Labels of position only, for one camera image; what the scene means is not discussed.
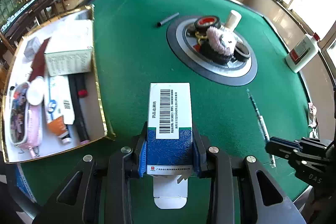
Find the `blue white medicine box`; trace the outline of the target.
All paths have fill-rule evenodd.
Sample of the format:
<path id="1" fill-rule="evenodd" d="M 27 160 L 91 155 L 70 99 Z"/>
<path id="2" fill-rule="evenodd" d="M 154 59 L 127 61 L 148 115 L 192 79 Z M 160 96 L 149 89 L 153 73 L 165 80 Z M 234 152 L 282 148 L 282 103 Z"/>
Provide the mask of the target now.
<path id="1" fill-rule="evenodd" d="M 153 178 L 159 209 L 187 203 L 193 174 L 193 122 L 188 83 L 152 83 L 149 92 L 146 174 Z"/>

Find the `white toothpaste box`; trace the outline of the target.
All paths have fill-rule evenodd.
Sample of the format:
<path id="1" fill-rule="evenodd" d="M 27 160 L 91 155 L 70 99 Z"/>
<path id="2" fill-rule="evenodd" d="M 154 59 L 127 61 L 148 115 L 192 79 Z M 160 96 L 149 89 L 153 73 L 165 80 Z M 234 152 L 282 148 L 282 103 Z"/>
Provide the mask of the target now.
<path id="1" fill-rule="evenodd" d="M 45 72 L 45 114 L 47 127 L 63 145 L 72 142 L 68 125 L 75 121 L 68 76 L 50 76 Z"/>

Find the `pink transparent pencil case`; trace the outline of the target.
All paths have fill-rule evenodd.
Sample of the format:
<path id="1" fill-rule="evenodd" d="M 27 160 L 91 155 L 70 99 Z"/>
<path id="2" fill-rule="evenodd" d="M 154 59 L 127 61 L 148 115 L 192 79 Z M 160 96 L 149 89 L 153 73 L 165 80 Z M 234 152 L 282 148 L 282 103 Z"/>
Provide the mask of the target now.
<path id="1" fill-rule="evenodd" d="M 11 143 L 26 150 L 34 159 L 39 157 L 37 148 L 43 139 L 42 106 L 29 103 L 29 82 L 18 85 L 11 97 L 10 137 Z"/>

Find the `large white medicine box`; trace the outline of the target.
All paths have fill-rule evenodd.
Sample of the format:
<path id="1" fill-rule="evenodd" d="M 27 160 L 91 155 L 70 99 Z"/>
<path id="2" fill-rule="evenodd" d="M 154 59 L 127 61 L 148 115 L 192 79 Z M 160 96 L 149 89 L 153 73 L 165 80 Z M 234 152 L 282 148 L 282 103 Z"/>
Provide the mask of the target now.
<path id="1" fill-rule="evenodd" d="M 46 46 L 44 56 L 50 76 L 87 73 L 91 70 L 93 21 L 61 22 Z"/>

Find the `white round bottle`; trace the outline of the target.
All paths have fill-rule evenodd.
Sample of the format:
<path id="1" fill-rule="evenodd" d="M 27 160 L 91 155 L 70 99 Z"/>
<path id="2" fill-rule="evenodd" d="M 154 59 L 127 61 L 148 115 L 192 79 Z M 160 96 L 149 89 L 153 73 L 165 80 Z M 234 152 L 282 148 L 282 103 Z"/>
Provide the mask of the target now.
<path id="1" fill-rule="evenodd" d="M 27 89 L 26 97 L 29 104 L 38 106 L 42 103 L 44 98 L 45 81 L 42 76 L 36 77 L 30 82 L 30 86 Z"/>

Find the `small white barcode box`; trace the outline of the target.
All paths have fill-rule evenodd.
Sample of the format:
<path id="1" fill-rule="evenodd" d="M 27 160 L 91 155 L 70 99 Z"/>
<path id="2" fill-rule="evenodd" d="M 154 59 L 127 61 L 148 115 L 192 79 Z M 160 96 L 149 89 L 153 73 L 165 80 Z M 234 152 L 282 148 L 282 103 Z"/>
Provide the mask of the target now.
<path id="1" fill-rule="evenodd" d="M 24 56 L 28 61 L 32 61 L 37 54 L 39 48 L 41 47 L 41 42 L 38 37 L 34 37 L 27 42 Z"/>

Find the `snack packet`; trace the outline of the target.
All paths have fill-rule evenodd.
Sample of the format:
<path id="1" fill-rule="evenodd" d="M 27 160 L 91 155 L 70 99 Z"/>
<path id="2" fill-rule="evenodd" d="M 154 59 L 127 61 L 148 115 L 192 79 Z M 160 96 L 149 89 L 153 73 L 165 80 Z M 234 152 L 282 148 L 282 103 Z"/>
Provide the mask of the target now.
<path id="1" fill-rule="evenodd" d="M 310 138 L 319 138 L 318 135 L 318 122 L 317 122 L 317 108 L 311 103 L 308 103 L 308 126 L 311 128 L 311 132 L 309 133 Z"/>

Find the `thin pen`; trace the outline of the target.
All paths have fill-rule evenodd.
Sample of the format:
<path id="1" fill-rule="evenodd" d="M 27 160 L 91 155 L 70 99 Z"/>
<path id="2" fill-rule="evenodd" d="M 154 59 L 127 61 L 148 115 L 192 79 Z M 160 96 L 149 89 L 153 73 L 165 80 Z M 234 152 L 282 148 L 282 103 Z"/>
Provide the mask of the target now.
<path id="1" fill-rule="evenodd" d="M 258 126 L 259 126 L 259 130 L 262 134 L 262 137 L 264 138 L 264 142 L 265 144 L 268 144 L 268 142 L 270 141 L 270 137 L 269 137 L 269 133 L 268 133 L 268 129 L 266 127 L 265 121 L 263 116 L 261 115 L 259 108 L 250 92 L 249 89 L 246 89 L 247 94 L 248 94 L 248 98 L 250 99 L 253 109 L 256 113 L 256 117 L 257 117 L 257 122 L 258 122 Z M 275 161 L 275 157 L 272 154 L 268 154 L 269 155 L 269 159 L 270 159 L 270 166 L 272 168 L 276 168 L 276 161 Z"/>

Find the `white gold-rimmed tray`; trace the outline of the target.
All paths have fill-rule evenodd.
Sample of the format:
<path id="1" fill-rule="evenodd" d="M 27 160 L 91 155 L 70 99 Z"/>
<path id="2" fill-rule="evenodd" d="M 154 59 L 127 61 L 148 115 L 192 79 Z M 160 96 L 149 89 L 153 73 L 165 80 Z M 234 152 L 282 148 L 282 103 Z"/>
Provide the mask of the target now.
<path id="1" fill-rule="evenodd" d="M 85 5 L 48 20 L 21 39 L 2 102 L 5 163 L 51 157 L 109 136 L 94 22 L 94 5 Z"/>

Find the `white jug red label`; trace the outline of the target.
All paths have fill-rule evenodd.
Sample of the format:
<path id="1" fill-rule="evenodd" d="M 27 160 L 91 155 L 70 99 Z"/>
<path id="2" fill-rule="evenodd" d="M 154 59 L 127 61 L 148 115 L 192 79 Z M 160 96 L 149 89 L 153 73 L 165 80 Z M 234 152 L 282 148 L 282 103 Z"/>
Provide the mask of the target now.
<path id="1" fill-rule="evenodd" d="M 316 33 L 312 36 L 304 34 L 303 38 L 287 54 L 285 61 L 294 73 L 299 72 L 318 53 L 319 40 Z"/>

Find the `pink fluffy pompom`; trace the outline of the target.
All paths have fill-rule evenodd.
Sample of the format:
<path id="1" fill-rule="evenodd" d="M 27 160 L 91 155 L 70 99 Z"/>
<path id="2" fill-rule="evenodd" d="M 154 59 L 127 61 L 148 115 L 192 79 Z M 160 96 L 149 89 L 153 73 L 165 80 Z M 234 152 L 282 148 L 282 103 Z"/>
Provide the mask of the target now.
<path id="1" fill-rule="evenodd" d="M 233 55 L 237 40 L 229 28 L 209 27 L 206 34 L 210 47 L 216 53 L 224 56 Z"/>

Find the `grey tube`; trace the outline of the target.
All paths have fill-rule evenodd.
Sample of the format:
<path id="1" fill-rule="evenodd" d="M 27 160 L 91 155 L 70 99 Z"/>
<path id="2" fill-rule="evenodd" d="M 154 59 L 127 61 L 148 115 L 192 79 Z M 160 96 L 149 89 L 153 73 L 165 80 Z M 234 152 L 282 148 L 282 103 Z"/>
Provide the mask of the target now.
<path id="1" fill-rule="evenodd" d="M 170 15 L 162 20 L 160 20 L 158 23 L 157 23 L 157 27 L 161 27 L 163 25 L 165 25 L 166 23 L 168 23 L 169 21 L 175 19 L 177 16 L 179 16 L 179 12 L 173 14 L 173 15 Z"/>

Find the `red foil pouch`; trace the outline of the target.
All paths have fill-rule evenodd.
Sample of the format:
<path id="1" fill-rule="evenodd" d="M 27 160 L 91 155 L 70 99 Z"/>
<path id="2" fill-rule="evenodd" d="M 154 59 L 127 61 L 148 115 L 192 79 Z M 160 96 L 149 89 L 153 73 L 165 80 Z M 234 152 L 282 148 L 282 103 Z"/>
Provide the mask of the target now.
<path id="1" fill-rule="evenodd" d="M 45 73 L 45 49 L 50 41 L 50 38 L 47 38 L 43 41 L 42 45 L 40 46 L 37 54 L 35 55 L 33 62 L 31 64 L 32 72 L 28 79 L 28 82 L 33 81 L 38 76 L 44 76 Z"/>

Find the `black tape roll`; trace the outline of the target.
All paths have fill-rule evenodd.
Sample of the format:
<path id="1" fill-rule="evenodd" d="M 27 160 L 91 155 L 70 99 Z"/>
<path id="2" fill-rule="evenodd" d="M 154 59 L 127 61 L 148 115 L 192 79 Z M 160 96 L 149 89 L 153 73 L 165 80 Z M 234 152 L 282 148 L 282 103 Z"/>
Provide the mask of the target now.
<path id="1" fill-rule="evenodd" d="M 220 18 L 214 15 L 202 16 L 194 22 L 195 30 L 201 33 L 206 33 L 210 27 L 220 28 L 221 25 Z"/>

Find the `white plastic bottle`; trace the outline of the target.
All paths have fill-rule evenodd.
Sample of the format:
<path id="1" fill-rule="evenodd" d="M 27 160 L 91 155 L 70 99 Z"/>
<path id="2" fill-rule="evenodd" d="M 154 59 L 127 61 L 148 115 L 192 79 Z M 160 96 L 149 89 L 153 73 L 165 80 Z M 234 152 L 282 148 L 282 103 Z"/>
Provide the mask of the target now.
<path id="1" fill-rule="evenodd" d="M 242 15 L 239 12 L 235 10 L 231 10 L 227 17 L 225 27 L 234 31 L 234 29 L 238 26 L 241 18 L 242 18 Z"/>

